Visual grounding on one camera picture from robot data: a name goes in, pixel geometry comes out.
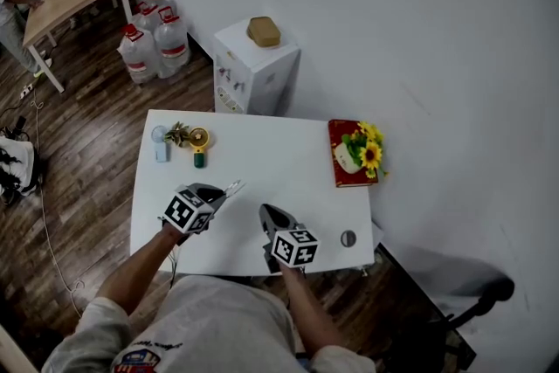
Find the brown box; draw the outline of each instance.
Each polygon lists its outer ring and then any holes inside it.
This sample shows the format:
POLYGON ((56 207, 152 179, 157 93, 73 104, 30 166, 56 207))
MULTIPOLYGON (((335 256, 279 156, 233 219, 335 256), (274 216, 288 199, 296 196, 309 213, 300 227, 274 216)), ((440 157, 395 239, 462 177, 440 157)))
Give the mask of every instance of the brown box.
POLYGON ((274 47, 281 40, 281 31, 269 17, 253 17, 246 34, 258 47, 274 47))

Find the small fan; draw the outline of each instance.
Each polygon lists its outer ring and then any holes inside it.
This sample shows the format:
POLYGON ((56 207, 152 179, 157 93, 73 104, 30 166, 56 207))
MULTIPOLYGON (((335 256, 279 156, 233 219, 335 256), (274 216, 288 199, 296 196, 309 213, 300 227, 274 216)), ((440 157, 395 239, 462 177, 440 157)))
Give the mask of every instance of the small fan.
POLYGON ((210 134, 204 128, 190 131, 190 146, 194 148, 194 166, 203 168, 205 165, 205 148, 210 143, 210 134))
POLYGON ((167 156, 167 143, 163 140, 167 134, 167 128, 164 126, 157 126, 151 131, 151 140, 155 143, 155 159, 158 162, 168 161, 167 156))

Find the power strip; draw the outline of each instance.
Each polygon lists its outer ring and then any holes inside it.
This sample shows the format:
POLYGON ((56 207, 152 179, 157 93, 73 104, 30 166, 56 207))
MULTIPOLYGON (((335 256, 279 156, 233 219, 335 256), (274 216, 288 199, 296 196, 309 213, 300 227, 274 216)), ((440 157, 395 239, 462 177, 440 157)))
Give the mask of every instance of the power strip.
POLYGON ((33 92, 33 85, 30 84, 28 86, 24 87, 24 90, 21 91, 21 93, 19 94, 19 99, 22 100, 23 98, 25 98, 27 95, 29 95, 31 92, 33 92))

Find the black and white marker cube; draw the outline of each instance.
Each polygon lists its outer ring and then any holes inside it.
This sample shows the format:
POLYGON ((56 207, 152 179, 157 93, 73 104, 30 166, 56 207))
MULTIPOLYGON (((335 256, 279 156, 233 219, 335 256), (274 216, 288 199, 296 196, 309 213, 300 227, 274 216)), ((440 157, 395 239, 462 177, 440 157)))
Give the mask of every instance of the black and white marker cube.
POLYGON ((272 255, 289 267, 302 267, 314 261, 320 241, 308 229, 276 231, 272 255))
POLYGON ((182 233, 199 233, 208 228, 214 212, 211 205, 181 185, 163 216, 182 233))

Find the table leg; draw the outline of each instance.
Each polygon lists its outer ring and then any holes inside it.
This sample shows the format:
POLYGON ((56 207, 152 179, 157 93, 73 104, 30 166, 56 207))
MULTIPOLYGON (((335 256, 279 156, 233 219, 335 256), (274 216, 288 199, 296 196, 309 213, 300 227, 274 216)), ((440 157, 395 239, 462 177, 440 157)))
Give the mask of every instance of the table leg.
POLYGON ((119 7, 118 0, 112 0, 112 1, 113 1, 113 8, 117 9, 119 7))
POLYGON ((41 55, 38 54, 37 49, 35 48, 35 45, 30 45, 29 46, 29 51, 30 51, 31 55, 33 55, 33 58, 35 58, 35 60, 37 61, 37 63, 41 67, 41 69, 43 69, 43 72, 45 72, 45 75, 48 77, 48 79, 51 81, 51 83, 57 88, 57 90, 60 93, 63 93, 64 88, 59 83, 59 81, 54 77, 54 75, 52 74, 51 69, 49 68, 49 66, 41 58, 41 55))
POLYGON ((130 9, 130 2, 128 0, 122 0, 122 6, 124 6, 126 20, 129 24, 132 24, 132 10, 130 9))
POLYGON ((51 45, 52 47, 56 47, 58 46, 58 44, 56 43, 56 41, 54 40, 54 36, 52 35, 52 33, 49 31, 48 33, 46 33, 46 36, 49 38, 49 40, 51 41, 51 45))

